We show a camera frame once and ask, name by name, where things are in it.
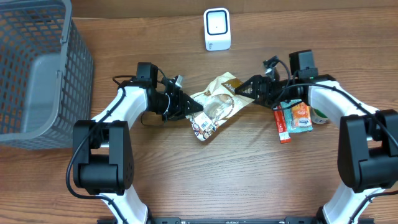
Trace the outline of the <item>teal wet wipes pack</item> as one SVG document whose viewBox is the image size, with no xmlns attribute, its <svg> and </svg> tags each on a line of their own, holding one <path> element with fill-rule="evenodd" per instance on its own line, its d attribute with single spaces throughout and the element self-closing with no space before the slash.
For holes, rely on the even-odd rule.
<svg viewBox="0 0 398 224">
<path fill-rule="evenodd" d="M 292 126 L 292 107 L 303 103 L 303 101 L 301 100 L 291 100 L 289 103 L 286 102 L 281 102 L 280 106 L 283 109 L 283 113 L 284 113 L 284 118 L 285 118 L 285 123 L 287 125 L 287 129 L 289 133 L 304 133 L 304 132 L 309 132 L 313 130 L 312 125 L 310 127 L 307 128 L 294 128 Z"/>
</svg>

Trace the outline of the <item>orange Kleenex tissue pack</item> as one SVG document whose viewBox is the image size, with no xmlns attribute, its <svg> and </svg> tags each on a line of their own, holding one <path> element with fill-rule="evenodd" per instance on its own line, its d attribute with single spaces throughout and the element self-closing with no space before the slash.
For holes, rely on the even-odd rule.
<svg viewBox="0 0 398 224">
<path fill-rule="evenodd" d="M 294 128 L 307 128 L 312 125 L 310 109 L 305 103 L 292 107 L 292 126 Z"/>
</svg>

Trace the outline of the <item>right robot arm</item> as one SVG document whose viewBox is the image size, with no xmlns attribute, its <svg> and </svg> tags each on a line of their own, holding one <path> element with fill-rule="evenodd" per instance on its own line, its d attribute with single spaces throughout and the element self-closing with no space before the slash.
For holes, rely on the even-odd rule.
<svg viewBox="0 0 398 224">
<path fill-rule="evenodd" d="M 377 197 L 396 195 L 397 111 L 379 110 L 345 91 L 331 75 L 320 75 L 313 52 L 289 55 L 288 78 L 280 80 L 277 56 L 265 60 L 264 75 L 235 89 L 237 95 L 276 110 L 281 102 L 300 100 L 320 111 L 339 129 L 338 172 L 341 184 L 329 202 L 304 223 L 373 223 L 360 219 Z"/>
</svg>

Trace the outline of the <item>beige snack pouch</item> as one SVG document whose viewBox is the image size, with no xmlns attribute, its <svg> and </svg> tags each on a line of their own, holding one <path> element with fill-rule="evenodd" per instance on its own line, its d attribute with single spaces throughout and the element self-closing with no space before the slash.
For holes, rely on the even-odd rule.
<svg viewBox="0 0 398 224">
<path fill-rule="evenodd" d="M 203 106 L 203 111 L 188 115 L 195 136 L 207 140 L 217 129 L 253 99 L 235 94 L 243 83 L 229 72 L 216 77 L 205 90 L 190 97 Z"/>
</svg>

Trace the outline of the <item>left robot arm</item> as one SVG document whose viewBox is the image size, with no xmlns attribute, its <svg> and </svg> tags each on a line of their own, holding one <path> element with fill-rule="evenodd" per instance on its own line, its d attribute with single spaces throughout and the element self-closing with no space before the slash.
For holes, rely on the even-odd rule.
<svg viewBox="0 0 398 224">
<path fill-rule="evenodd" d="M 158 79 L 161 69 L 139 62 L 134 75 L 124 75 L 117 95 L 92 119 L 73 127 L 73 155 L 65 182 L 76 198 L 103 201 L 114 215 L 112 223 L 154 223 L 132 182 L 134 160 L 130 129 L 145 111 L 163 121 L 178 121 L 203 111 L 203 106 L 182 91 L 182 77 Z"/>
</svg>

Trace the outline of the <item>red snack stick packet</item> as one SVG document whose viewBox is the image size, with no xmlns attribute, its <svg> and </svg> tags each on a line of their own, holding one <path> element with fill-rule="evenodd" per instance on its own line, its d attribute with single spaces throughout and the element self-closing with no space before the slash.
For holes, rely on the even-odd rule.
<svg viewBox="0 0 398 224">
<path fill-rule="evenodd" d="M 281 110 L 281 108 L 282 107 L 280 105 L 277 106 L 273 111 L 273 113 L 274 113 L 274 119 L 276 122 L 280 143 L 285 144 L 291 142 L 291 138 L 287 129 L 287 125 L 285 123 L 284 113 Z"/>
</svg>

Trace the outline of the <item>green lid jar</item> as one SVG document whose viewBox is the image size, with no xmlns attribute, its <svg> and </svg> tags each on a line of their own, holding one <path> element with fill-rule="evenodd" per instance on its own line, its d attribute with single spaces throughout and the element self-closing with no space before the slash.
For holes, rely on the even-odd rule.
<svg viewBox="0 0 398 224">
<path fill-rule="evenodd" d="M 312 122 L 315 124 L 325 124 L 329 121 L 329 118 L 326 115 L 315 108 L 310 109 L 310 116 Z"/>
</svg>

